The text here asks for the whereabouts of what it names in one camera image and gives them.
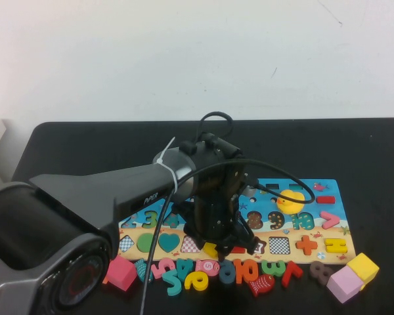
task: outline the white zip tie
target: white zip tie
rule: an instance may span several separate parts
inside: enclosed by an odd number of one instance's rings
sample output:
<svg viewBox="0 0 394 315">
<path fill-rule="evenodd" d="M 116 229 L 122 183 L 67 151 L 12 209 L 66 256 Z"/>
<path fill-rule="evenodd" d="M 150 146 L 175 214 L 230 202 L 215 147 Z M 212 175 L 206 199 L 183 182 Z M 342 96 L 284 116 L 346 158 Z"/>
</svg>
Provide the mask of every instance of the white zip tie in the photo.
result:
<svg viewBox="0 0 394 315">
<path fill-rule="evenodd" d="M 162 166 L 165 167 L 168 171 L 171 172 L 172 177 L 173 177 L 174 193 L 176 193 L 177 190 L 178 190 L 177 175 L 175 175 L 175 172 L 173 171 L 172 168 L 170 168 L 170 167 L 168 167 L 168 166 L 166 166 L 166 165 L 164 164 L 164 161 L 163 161 L 163 159 L 162 159 L 162 158 L 164 157 L 164 154 L 165 154 L 166 150 L 169 149 L 169 147 L 171 146 L 171 144 L 172 144 L 172 142 L 173 142 L 174 140 L 175 140 L 175 137 L 173 137 L 173 138 L 171 139 L 171 141 L 169 141 L 168 145 L 164 148 L 164 150 L 163 150 L 162 153 L 160 154 L 160 157 L 158 157 L 158 159 L 156 160 L 156 163 L 162 165 Z"/>
</svg>

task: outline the pink cube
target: pink cube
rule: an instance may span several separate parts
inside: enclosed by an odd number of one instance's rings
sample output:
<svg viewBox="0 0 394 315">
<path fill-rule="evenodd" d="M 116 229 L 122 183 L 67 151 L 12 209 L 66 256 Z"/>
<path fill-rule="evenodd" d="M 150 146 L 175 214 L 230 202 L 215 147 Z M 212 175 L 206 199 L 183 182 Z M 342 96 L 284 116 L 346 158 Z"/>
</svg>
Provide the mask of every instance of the pink cube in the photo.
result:
<svg viewBox="0 0 394 315">
<path fill-rule="evenodd" d="M 119 255 L 110 262 L 108 272 L 106 273 L 108 282 L 124 291 L 127 291 L 136 277 L 137 271 L 135 265 Z"/>
<path fill-rule="evenodd" d="M 344 303 L 361 290 L 363 281 L 355 274 L 349 266 L 332 274 L 327 283 L 327 288 Z"/>
</svg>

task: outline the teal heart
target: teal heart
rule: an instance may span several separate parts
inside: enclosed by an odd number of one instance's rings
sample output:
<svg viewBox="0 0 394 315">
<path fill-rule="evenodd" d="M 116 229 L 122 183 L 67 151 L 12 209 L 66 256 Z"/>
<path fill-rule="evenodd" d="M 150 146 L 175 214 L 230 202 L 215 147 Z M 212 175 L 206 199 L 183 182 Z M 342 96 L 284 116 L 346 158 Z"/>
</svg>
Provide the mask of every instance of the teal heart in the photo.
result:
<svg viewBox="0 0 394 315">
<path fill-rule="evenodd" d="M 173 251 L 179 244 L 179 236 L 176 234 L 166 234 L 163 233 L 159 237 L 159 246 L 166 253 L 170 253 Z"/>
</svg>

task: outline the white wall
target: white wall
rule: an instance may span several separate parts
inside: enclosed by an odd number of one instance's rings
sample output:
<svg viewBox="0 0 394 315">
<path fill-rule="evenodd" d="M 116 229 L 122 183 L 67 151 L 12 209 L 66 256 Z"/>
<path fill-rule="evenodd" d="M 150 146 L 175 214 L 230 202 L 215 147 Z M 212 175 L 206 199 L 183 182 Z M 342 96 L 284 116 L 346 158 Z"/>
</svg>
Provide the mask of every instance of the white wall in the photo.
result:
<svg viewBox="0 0 394 315">
<path fill-rule="evenodd" d="M 0 173 L 44 121 L 394 116 L 394 0 L 319 1 L 0 0 Z"/>
</svg>

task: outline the yellow duck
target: yellow duck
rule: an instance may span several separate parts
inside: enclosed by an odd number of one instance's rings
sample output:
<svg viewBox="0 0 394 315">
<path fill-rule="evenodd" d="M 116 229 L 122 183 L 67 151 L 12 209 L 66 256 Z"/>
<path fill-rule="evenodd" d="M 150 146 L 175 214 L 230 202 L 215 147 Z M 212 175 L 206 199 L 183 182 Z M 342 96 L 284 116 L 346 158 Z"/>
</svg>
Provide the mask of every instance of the yellow duck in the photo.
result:
<svg viewBox="0 0 394 315">
<path fill-rule="evenodd" d="M 280 194 L 296 200 L 305 200 L 305 196 L 301 192 L 294 192 L 290 189 L 283 190 Z M 276 204 L 279 210 L 285 215 L 294 215 L 300 212 L 304 206 L 303 203 L 296 203 L 283 198 L 277 198 Z"/>
</svg>

